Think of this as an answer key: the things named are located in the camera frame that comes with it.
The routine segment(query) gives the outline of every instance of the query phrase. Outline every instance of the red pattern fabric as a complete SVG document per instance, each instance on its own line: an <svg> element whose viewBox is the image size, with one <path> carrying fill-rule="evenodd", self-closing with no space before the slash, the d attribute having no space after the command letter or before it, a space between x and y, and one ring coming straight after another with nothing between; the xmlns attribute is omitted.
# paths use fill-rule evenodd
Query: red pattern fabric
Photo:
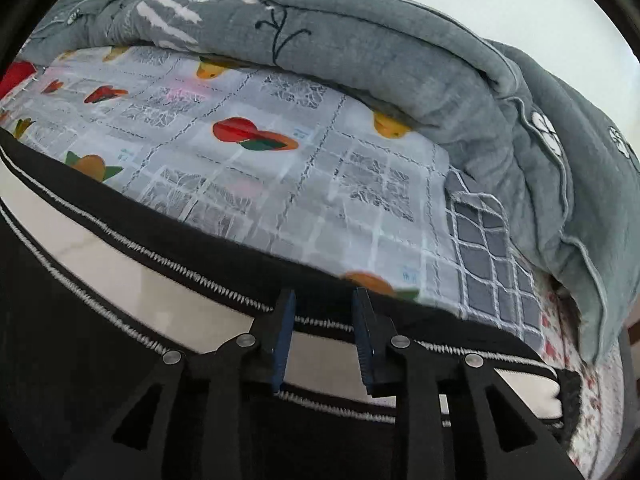
<svg viewBox="0 0 640 480"><path fill-rule="evenodd" d="M0 81L0 99L17 87L29 76L36 73L36 67L26 61L14 61Z"/></svg>
<svg viewBox="0 0 640 480"><path fill-rule="evenodd" d="M617 369L615 365L616 357L620 360L620 351L616 345L611 357L597 366L583 362L578 354L575 330L572 330L570 307L552 290L548 276L538 271L535 282L543 309L541 357L549 365L578 372L582 378L580 421L568 455L586 479L598 480L608 467L620 438L616 428L622 424L619 406L623 392L616 389L616 384L622 380L622 368ZM607 399L607 410L603 410L603 396Z"/></svg>

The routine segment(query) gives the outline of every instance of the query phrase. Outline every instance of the folded blanket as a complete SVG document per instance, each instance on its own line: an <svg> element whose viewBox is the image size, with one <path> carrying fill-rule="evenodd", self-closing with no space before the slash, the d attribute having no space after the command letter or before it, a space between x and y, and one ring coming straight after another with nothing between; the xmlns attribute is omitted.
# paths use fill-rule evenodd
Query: folded blanket
<svg viewBox="0 0 640 480"><path fill-rule="evenodd" d="M156 47L60 56L20 142L212 235L498 326L539 351L504 212L447 152L320 83Z"/></svg>
<svg viewBox="0 0 640 480"><path fill-rule="evenodd" d="M281 67L377 103L497 196L519 250L577 300L583 357L615 341L640 281L637 159L599 110L515 50L407 0L61 0L22 57L49 64L141 41Z"/></svg>

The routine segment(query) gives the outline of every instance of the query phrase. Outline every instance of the bed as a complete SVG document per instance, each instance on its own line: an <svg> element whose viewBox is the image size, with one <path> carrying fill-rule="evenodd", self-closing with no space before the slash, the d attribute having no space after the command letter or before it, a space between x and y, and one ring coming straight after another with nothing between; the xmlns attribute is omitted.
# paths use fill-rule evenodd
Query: bed
<svg viewBox="0 0 640 480"><path fill-rule="evenodd" d="M631 426L630 418L625 417L625 409L627 413L634 410L629 395L631 366L628 342L621 339L621 343L616 344L597 366L585 364L578 354L574 335L577 326L575 309L558 298L549 275L529 270L530 265L511 244L508 245L509 256L504 261L513 269L516 281L510 282L512 288L504 286L500 280L495 280L493 286L514 294L515 302L491 301L490 307L495 309L494 312L478 307L479 303L474 301L469 291L465 296L458 290L448 293L446 288L438 290L438 286L446 283L444 276L433 285L423 281L429 273L417 274L415 268L420 265L412 267L409 264L410 253L401 251L406 245L390 245L402 236L410 239L406 231L393 231L394 226L402 227L402 224L389 223L388 218L415 214L410 205L414 193L409 187L411 184L405 188L404 195L395 195L396 202L388 195L379 195L376 199L370 191L375 178L364 180L366 173L347 173L340 170L340 164L346 158L356 161L356 168L367 164L370 170L384 168L385 163L375 150L387 156L391 153L398 160L409 156L415 158L420 149L417 146L424 139L412 138L417 134L404 124L376 114L353 98L319 82L233 60L179 54L156 47L105 47L66 52L51 66L35 70L0 102L0 125L24 145L75 168L136 202L210 235L319 267L382 294L436 304L465 319L480 320L508 330L527 342L549 365L574 370L580 375L580 413L577 429L567 448L569 457L585 478L602 478L621 448L626 446ZM250 90L242 93L247 87ZM323 104L331 102L336 104L324 112ZM286 152L308 138L313 139L316 132L310 125L322 123L326 120L324 117L333 118L335 123L337 104L349 111L348 115L338 116L337 120L344 121L347 117L346 120L351 121L338 130L361 135L358 138L359 149L353 147L354 139L351 137L348 139L350 143L344 144L347 150L342 152L342 158L337 156L340 153L331 158L332 150L327 150L326 160L316 155L314 165L298 169L300 160L310 158L309 153L305 153L300 160L288 162L286 171L280 160L274 166L278 170L277 178L268 167L265 170L262 163L255 162L260 159L245 157L247 153L253 155L252 152ZM217 117L215 113L223 105L228 109ZM185 132L190 124L196 124L198 132L187 137ZM170 135L164 138L166 128ZM283 135L281 131L292 132L292 135ZM185 138L177 142L181 135ZM207 148L205 142L212 138L220 144L233 145L225 153L225 159L216 159L220 152ZM368 159L364 158L363 148L369 149ZM394 166L394 160L387 162L386 166ZM340 180L346 182L344 187L338 186L332 192L331 200L325 191L332 185L324 183L323 173L318 170L333 174L338 183ZM446 166L440 167L439 173L446 170ZM289 216L282 213L279 225L271 223L271 218L275 217L268 204L280 205L288 196L294 202L297 196L292 182L300 182L305 171L316 172L313 175L317 179L315 187L302 188L306 198L315 198L309 202L295 201L302 207L293 213L287 212L291 214L292 224L287 223ZM362 191L354 192L354 189L369 194L363 197ZM341 200L340 192L357 202L375 204L378 200L377 208L381 213L369 223L369 227L373 225L377 229L370 230L374 236L369 237L369 242L358 236L366 232L362 213L353 208L350 200ZM469 242L470 238L463 232L465 226L470 225L469 222L474 224L474 221L468 212L466 216L461 215L466 210L459 207L460 203L456 205L450 200L453 191L447 191L444 179L440 181L440 193L443 193L441 200L447 204L444 212L447 220L434 227L433 240L448 236L454 241L458 256L460 247L471 244L477 248L478 245ZM404 206L402 201L398 202L398 197L402 196L406 197ZM258 197L268 197L268 200L263 200L262 208L256 212ZM322 202L324 209L322 212L313 210L310 202ZM334 218L346 221L343 231L340 231L340 224L332 220ZM322 229L332 221L334 226L327 236ZM289 225L303 229L303 232L292 231ZM496 228L505 229L504 226L484 227L485 241ZM335 245L332 246L337 237L342 237L344 246L348 248L346 252L338 252ZM493 243L487 243L485 249L492 262L496 261ZM101 270L81 270L80 267L91 267L86 262L108 261L99 252L91 256L90 248L80 247L75 251L71 247L68 256L61 254L63 263L93 288L106 290L103 293L109 297L116 287L120 291L117 294L119 304L135 303L135 299L127 300L122 296L122 291L127 290L121 281L126 279L125 276L118 277L113 270L105 276L105 266L100 267ZM446 262L444 250L426 254ZM469 277L474 271L472 261L460 257L456 263L463 276L468 280L476 279L476 274ZM499 265L494 263L493 272L498 268ZM444 264L435 269L447 271ZM188 301L193 301L193 298L185 297L184 302ZM207 335L194 329L198 325L206 326L207 322L198 320L196 315L177 327L178 313L171 308L132 308L129 313L189 348L208 349ZM325 373L330 375L332 371L326 370Z"/></svg>

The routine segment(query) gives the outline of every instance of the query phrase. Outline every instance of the gray checkered pattern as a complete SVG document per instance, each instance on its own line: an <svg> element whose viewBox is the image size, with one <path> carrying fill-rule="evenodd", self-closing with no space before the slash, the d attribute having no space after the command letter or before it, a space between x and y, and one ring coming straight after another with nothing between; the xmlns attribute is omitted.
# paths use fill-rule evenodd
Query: gray checkered pattern
<svg viewBox="0 0 640 480"><path fill-rule="evenodd" d="M468 175L449 173L447 223L460 264L459 315L513 333L542 348L540 300L533 276L514 254L500 202Z"/></svg>

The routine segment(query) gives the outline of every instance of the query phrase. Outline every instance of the orange fruit print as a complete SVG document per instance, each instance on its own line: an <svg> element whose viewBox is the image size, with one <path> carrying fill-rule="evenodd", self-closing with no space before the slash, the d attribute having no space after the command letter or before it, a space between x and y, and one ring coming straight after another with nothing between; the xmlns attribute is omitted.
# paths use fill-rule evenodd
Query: orange fruit print
<svg viewBox="0 0 640 480"><path fill-rule="evenodd" d="M236 142L252 152L295 150L298 143L282 134L258 130L249 119L231 117L213 125L213 135L222 142Z"/></svg>
<svg viewBox="0 0 640 480"><path fill-rule="evenodd" d="M109 53L102 58L102 62L107 63L109 61L113 61L117 57L124 54L130 48L130 46L112 46Z"/></svg>
<svg viewBox="0 0 640 480"><path fill-rule="evenodd" d="M410 127L380 112L373 112L373 125L376 131L387 139L401 139L411 131Z"/></svg>
<svg viewBox="0 0 640 480"><path fill-rule="evenodd" d="M227 59L219 56L200 56L200 64L198 65L196 76L199 79L213 79L226 72L226 70L245 66L248 66L248 64L235 59Z"/></svg>
<svg viewBox="0 0 640 480"><path fill-rule="evenodd" d="M389 285L388 282L380 278L380 276L377 276L372 272L351 270L350 272L346 272L342 277L379 294L386 294L387 296L395 295L394 288Z"/></svg>
<svg viewBox="0 0 640 480"><path fill-rule="evenodd" d="M65 164L98 182L104 182L122 171L120 166L105 165L100 155L85 155L81 158L74 152L66 152Z"/></svg>

